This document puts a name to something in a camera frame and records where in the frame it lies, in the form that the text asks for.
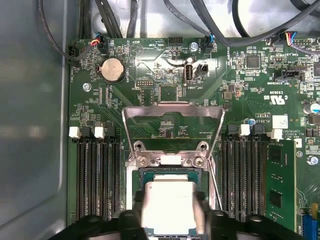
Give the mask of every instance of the wire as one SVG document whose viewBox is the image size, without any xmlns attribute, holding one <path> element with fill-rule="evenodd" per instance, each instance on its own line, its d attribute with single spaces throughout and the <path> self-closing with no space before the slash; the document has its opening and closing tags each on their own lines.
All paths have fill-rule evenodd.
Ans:
<svg viewBox="0 0 320 240">
<path fill-rule="evenodd" d="M 288 44 L 289 47 L 299 51 L 299 52 L 302 52 L 302 53 L 305 53 L 305 54 L 309 54 L 309 55 L 320 55 L 320 51 L 312 51 L 312 50 L 307 50 L 305 48 L 302 48 L 300 46 L 297 46 L 294 44 L 295 42 L 295 37 L 297 35 L 297 32 L 286 32 L 285 33 L 285 37 L 286 37 L 286 43 Z"/>
<path fill-rule="evenodd" d="M 66 59 L 73 61 L 73 62 L 77 62 L 79 60 L 81 60 L 83 57 L 85 57 L 93 48 L 93 46 L 89 45 L 87 46 L 82 53 L 80 53 L 79 56 L 70 56 L 69 54 L 65 53 L 63 50 L 61 50 L 61 48 L 58 46 L 58 44 L 56 43 L 54 37 L 52 36 L 50 29 L 48 27 L 47 24 L 47 20 L 45 17 L 45 11 L 44 11 L 44 0 L 38 0 L 38 14 L 41 20 L 41 24 L 43 27 L 43 30 L 45 32 L 45 35 L 47 36 L 47 38 L 49 39 L 49 41 L 52 43 L 53 48 L 62 56 L 64 56 Z"/>
<path fill-rule="evenodd" d="M 116 16 L 114 14 L 114 11 L 112 11 L 112 8 L 108 2 L 108 0 L 101 0 L 102 4 L 103 4 L 103 7 L 106 11 L 106 14 L 108 15 L 109 17 L 109 20 L 110 20 L 110 23 L 111 23 L 111 26 L 114 30 L 114 33 L 115 33 L 115 37 L 116 38 L 120 38 L 122 39 L 122 33 L 121 33 L 121 30 L 119 28 L 119 25 L 118 25 L 118 22 L 117 22 L 117 19 L 116 19 Z"/>
<path fill-rule="evenodd" d="M 191 27 L 193 27 L 195 30 L 197 30 L 198 32 L 209 36 L 210 33 L 203 29 L 202 27 L 200 27 L 199 25 L 195 24 L 193 21 L 191 21 L 189 18 L 187 18 L 186 16 L 184 16 L 181 12 L 178 11 L 178 9 L 176 9 L 176 7 L 170 2 L 170 0 L 163 0 L 164 5 L 166 6 L 166 8 L 178 19 L 180 19 L 182 22 L 190 25 Z"/>
<path fill-rule="evenodd" d="M 136 25 L 138 18 L 138 0 L 131 0 L 130 7 L 130 21 L 128 25 L 128 29 L 126 31 L 126 37 L 128 39 L 134 38 L 136 33 Z"/>
<path fill-rule="evenodd" d="M 208 12 L 208 9 L 206 8 L 204 1 L 203 0 L 190 0 L 190 1 L 196 13 L 201 18 L 203 23 L 211 31 L 211 33 L 216 37 L 216 39 L 218 39 L 223 45 L 227 47 L 243 47 L 243 46 L 257 43 L 265 39 L 269 39 L 274 35 L 283 32 L 285 29 L 289 29 L 295 24 L 299 23 L 306 16 L 308 16 L 313 10 L 315 10 L 318 6 L 320 6 L 320 0 L 316 0 L 306 10 L 300 12 L 294 18 L 260 35 L 253 36 L 253 37 L 246 37 L 246 38 L 226 38 L 219 30 L 215 21 L 212 19 L 210 13 Z"/>
<path fill-rule="evenodd" d="M 242 25 L 239 17 L 239 0 L 232 0 L 231 11 L 232 11 L 233 23 L 238 33 L 243 38 L 250 37 L 247 31 L 245 30 L 244 26 Z"/>
<path fill-rule="evenodd" d="M 290 2 L 293 6 L 295 6 L 296 9 L 298 9 L 301 12 L 310 6 L 310 4 L 304 0 L 290 0 Z M 320 18 L 320 11 L 318 9 L 315 9 L 309 15 Z"/>
<path fill-rule="evenodd" d="M 109 17 L 107 15 L 107 12 L 106 12 L 106 10 L 104 8 L 103 3 L 101 2 L 101 0 L 94 0 L 94 1 L 95 1 L 96 6 L 98 7 L 98 10 L 100 12 L 103 24 L 105 26 L 105 29 L 106 29 L 109 37 L 111 39 L 114 39 L 115 38 L 114 29 L 113 29 L 113 27 L 111 25 L 111 22 L 109 20 Z"/>
</svg>

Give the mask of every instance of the blue connector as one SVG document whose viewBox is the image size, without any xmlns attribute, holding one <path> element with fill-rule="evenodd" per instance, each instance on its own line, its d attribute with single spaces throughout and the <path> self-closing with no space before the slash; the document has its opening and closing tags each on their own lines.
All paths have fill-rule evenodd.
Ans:
<svg viewBox="0 0 320 240">
<path fill-rule="evenodd" d="M 302 217 L 303 237 L 306 240 L 318 240 L 318 222 L 311 215 Z"/>
</svg>

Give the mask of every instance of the motherboard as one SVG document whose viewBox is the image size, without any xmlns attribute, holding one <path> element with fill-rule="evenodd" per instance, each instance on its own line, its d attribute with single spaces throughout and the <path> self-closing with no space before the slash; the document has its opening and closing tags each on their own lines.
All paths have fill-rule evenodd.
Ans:
<svg viewBox="0 0 320 240">
<path fill-rule="evenodd" d="M 146 186 L 176 185 L 238 221 L 265 215 L 304 234 L 320 202 L 319 56 L 268 39 L 229 48 L 213 37 L 106 38 L 71 67 L 69 93 L 68 225 L 109 220 L 136 193 L 151 199 Z M 161 235 L 153 225 L 149 235 Z"/>
</svg>

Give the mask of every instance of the black ram slot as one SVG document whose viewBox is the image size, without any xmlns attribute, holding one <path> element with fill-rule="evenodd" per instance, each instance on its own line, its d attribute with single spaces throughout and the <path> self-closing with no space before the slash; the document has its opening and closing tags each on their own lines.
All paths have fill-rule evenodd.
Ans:
<svg viewBox="0 0 320 240">
<path fill-rule="evenodd" d="M 101 143 L 100 144 L 100 215 L 108 221 L 109 220 L 109 172 L 108 172 L 108 150 L 109 150 L 108 143 Z"/>
<path fill-rule="evenodd" d="M 91 158 L 91 214 L 98 215 L 97 213 L 97 197 L 98 197 L 98 161 L 97 161 L 97 145 L 96 143 L 92 143 L 92 158 Z"/>
<path fill-rule="evenodd" d="M 252 171 L 252 158 L 251 158 L 251 142 L 246 141 L 246 215 L 251 215 L 253 212 L 253 199 L 252 199 L 252 181 L 253 181 L 253 171 Z"/>
<path fill-rule="evenodd" d="M 252 169 L 252 179 L 251 179 L 251 200 L 252 200 L 252 213 L 258 214 L 259 208 L 259 199 L 258 194 L 261 192 L 261 189 L 258 186 L 258 161 L 259 161 L 259 152 L 258 146 L 261 142 L 257 142 L 256 139 L 253 139 L 251 143 L 251 169 Z"/>
<path fill-rule="evenodd" d="M 267 164 L 267 143 L 266 142 L 260 142 L 259 143 L 259 149 L 258 149 L 258 189 L 259 189 L 259 208 L 258 208 L 258 214 L 264 215 L 265 209 L 266 209 L 266 202 L 265 202 L 265 196 L 266 196 L 266 164 Z"/>
<path fill-rule="evenodd" d="M 235 162 L 235 150 L 234 150 L 234 143 L 233 141 L 228 142 L 228 210 L 229 210 L 229 217 L 235 217 L 235 169 L 234 169 L 234 162 Z"/>
<path fill-rule="evenodd" d="M 85 144 L 85 215 L 92 215 L 93 145 Z"/>
<path fill-rule="evenodd" d="M 240 140 L 240 162 L 239 162 L 239 181 L 240 181 L 240 198 L 239 198 L 239 212 L 240 221 L 244 222 L 246 220 L 246 199 L 247 199 L 247 188 L 246 188 L 246 159 L 247 159 L 247 145 L 244 139 Z"/>
<path fill-rule="evenodd" d="M 234 156 L 235 156 L 235 163 L 234 163 L 234 178 L 235 178 L 235 219 L 237 221 L 240 220 L 240 212 L 239 212 L 239 204 L 240 204 L 240 197 L 241 197 L 241 193 L 239 191 L 239 180 L 240 180 L 240 169 L 239 169 L 239 151 L 240 151 L 240 142 L 239 141 L 234 141 L 235 145 L 234 145 Z"/>
<path fill-rule="evenodd" d="M 222 142 L 222 158 L 221 158 L 221 185 L 222 185 L 222 209 L 228 211 L 228 158 L 227 158 L 228 142 Z"/>
<path fill-rule="evenodd" d="M 83 142 L 76 144 L 76 220 L 85 215 L 85 146 Z"/>
<path fill-rule="evenodd" d="M 112 144 L 112 216 L 117 214 L 120 211 L 121 204 L 121 156 L 120 156 L 120 145 L 119 143 Z"/>
</svg>

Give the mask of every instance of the black cable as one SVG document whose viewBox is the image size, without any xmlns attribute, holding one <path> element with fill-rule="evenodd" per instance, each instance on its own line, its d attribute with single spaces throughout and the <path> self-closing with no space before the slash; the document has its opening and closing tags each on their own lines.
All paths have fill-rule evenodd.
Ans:
<svg viewBox="0 0 320 240">
<path fill-rule="evenodd" d="M 91 1 L 84 0 L 84 9 L 83 9 L 83 31 L 84 38 L 91 39 Z"/>
<path fill-rule="evenodd" d="M 246 32 L 244 26 L 241 23 L 240 17 L 239 17 L 239 0 L 232 0 L 232 6 L 231 6 L 231 12 L 232 12 L 232 18 L 235 25 L 236 30 L 243 38 L 250 37 L 249 34 Z"/>
<path fill-rule="evenodd" d="M 190 1 L 196 13 L 201 18 L 203 23 L 211 31 L 211 33 L 216 37 L 216 39 L 218 39 L 223 45 L 227 47 L 243 47 L 243 46 L 251 45 L 265 39 L 269 39 L 275 36 L 276 34 L 281 33 L 284 30 L 289 29 L 292 26 L 296 25 L 301 20 L 303 20 L 306 16 L 308 16 L 313 10 L 315 10 L 317 7 L 320 6 L 320 0 L 316 0 L 306 10 L 300 12 L 298 15 L 296 15 L 289 21 L 260 35 L 253 36 L 253 37 L 246 37 L 246 38 L 226 38 L 221 33 L 218 26 L 212 19 L 210 13 L 208 12 L 208 9 L 206 8 L 204 1 L 203 0 L 190 0 Z"/>
<path fill-rule="evenodd" d="M 305 2 L 304 0 L 290 0 L 290 2 L 293 6 L 295 6 L 296 9 L 301 12 L 310 6 L 310 4 Z M 320 11 L 318 9 L 315 9 L 309 15 L 320 18 Z"/>
<path fill-rule="evenodd" d="M 103 4 L 103 7 L 104 7 L 104 9 L 106 11 L 107 16 L 109 17 L 111 26 L 112 26 L 112 28 L 114 30 L 114 33 L 115 33 L 115 37 L 122 39 L 123 38 L 122 37 L 122 33 L 121 33 L 120 28 L 119 28 L 116 16 L 114 14 L 114 11 L 112 11 L 112 8 L 111 8 L 108 0 L 101 0 L 101 2 Z"/>
<path fill-rule="evenodd" d="M 130 21 L 129 21 L 128 29 L 126 31 L 126 37 L 128 39 L 135 37 L 137 18 L 138 18 L 138 0 L 131 0 Z"/>
<path fill-rule="evenodd" d="M 63 50 L 60 49 L 60 47 L 58 46 L 58 44 L 56 43 L 54 37 L 52 36 L 50 29 L 48 27 L 47 24 L 47 20 L 45 17 L 45 11 L 44 11 L 44 0 L 38 0 L 38 14 L 42 23 L 42 27 L 43 30 L 45 32 L 45 35 L 47 36 L 47 38 L 49 39 L 49 41 L 52 43 L 54 49 L 61 54 L 62 56 L 64 56 L 66 59 L 73 61 L 73 62 L 77 62 L 80 59 L 82 59 L 83 57 L 85 57 L 93 48 L 93 46 L 89 45 L 88 47 L 86 47 L 83 52 L 79 55 L 79 56 L 70 56 L 69 54 L 65 53 Z"/>
<path fill-rule="evenodd" d="M 187 18 L 186 16 L 184 16 L 181 12 L 178 11 L 178 9 L 176 9 L 176 7 L 170 2 L 170 0 L 163 0 L 164 5 L 166 6 L 166 8 L 178 19 L 180 19 L 182 22 L 190 25 L 191 27 L 193 27 L 195 30 L 197 30 L 198 32 L 209 36 L 210 33 L 203 29 L 202 27 L 200 27 L 198 24 L 195 24 L 193 21 L 191 21 L 189 18 Z"/>
<path fill-rule="evenodd" d="M 105 26 L 105 29 L 106 29 L 109 37 L 111 39 L 114 39 L 116 37 L 115 33 L 114 33 L 114 29 L 113 29 L 113 27 L 111 25 L 111 22 L 109 20 L 108 15 L 106 13 L 106 10 L 105 10 L 105 7 L 103 5 L 103 2 L 101 2 L 101 0 L 94 0 L 94 1 L 95 1 L 96 6 L 98 7 L 98 10 L 100 12 L 103 24 Z"/>
</svg>

